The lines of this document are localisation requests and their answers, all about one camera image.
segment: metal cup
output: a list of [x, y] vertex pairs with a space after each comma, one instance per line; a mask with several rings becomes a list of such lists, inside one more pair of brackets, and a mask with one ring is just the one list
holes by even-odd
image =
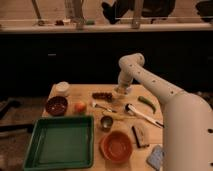
[[103, 116], [101, 118], [101, 128], [103, 131], [110, 131], [113, 124], [113, 118], [111, 116]]

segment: orange bowl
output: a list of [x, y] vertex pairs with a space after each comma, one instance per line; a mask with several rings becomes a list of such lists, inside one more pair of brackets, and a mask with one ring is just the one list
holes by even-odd
[[113, 163], [125, 163], [132, 154], [132, 143], [127, 134], [112, 131], [101, 139], [100, 150]]

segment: green vegetable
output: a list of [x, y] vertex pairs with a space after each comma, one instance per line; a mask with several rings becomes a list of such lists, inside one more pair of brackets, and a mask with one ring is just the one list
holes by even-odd
[[145, 104], [147, 104], [148, 106], [150, 106], [150, 107], [152, 108], [152, 110], [153, 110], [153, 113], [155, 113], [156, 107], [155, 107], [155, 105], [154, 105], [150, 100], [148, 100], [147, 98], [145, 98], [145, 97], [143, 97], [143, 96], [139, 96], [139, 97], [138, 97], [138, 101], [140, 101], [140, 102], [142, 102], [142, 103], [145, 103]]

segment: wooden table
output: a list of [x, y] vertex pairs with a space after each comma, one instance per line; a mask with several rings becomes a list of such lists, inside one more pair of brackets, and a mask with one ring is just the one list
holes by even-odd
[[[124, 112], [124, 106], [127, 103], [133, 104], [138, 110], [151, 116], [159, 121], [162, 121], [162, 113], [160, 105], [155, 96], [153, 96], [142, 85], [132, 85], [132, 91], [128, 95], [120, 95], [114, 92], [116, 85], [112, 84], [71, 84], [70, 94], [67, 97], [69, 106], [65, 116], [71, 116], [73, 114], [74, 103], [78, 100], [85, 101], [87, 105], [87, 114], [94, 116], [94, 164], [89, 169], [91, 171], [154, 171], [154, 169], [146, 163], [147, 156], [151, 153], [153, 147], [157, 144], [162, 145], [162, 129], [158, 128], [143, 119], [125, 119], [123, 121], [114, 120], [111, 130], [121, 130], [128, 134], [133, 143], [133, 153], [129, 162], [121, 165], [112, 164], [106, 161], [99, 151], [99, 141], [106, 134], [100, 129], [100, 118], [102, 115], [102, 109], [92, 108], [90, 102], [93, 100], [93, 92], [112, 92], [115, 100], [112, 103], [108, 103], [104, 100], [95, 100], [97, 103], [113, 108], [118, 111], [119, 114], [126, 115]], [[49, 98], [56, 96], [55, 85], [53, 85]], [[144, 96], [150, 99], [157, 107], [156, 113], [152, 113], [152, 109], [137, 100], [138, 96]], [[50, 115], [44, 110], [43, 117], [49, 117]], [[132, 133], [131, 127], [133, 124], [141, 125], [146, 129], [149, 136], [150, 146], [148, 148], [138, 149], [136, 146], [135, 138]]]

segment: black cabinet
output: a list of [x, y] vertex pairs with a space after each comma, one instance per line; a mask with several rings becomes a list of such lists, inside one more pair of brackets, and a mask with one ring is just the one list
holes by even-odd
[[2, 95], [47, 95], [53, 83], [117, 83], [118, 60], [140, 52], [145, 68], [188, 91], [213, 90], [213, 32], [2, 34]]

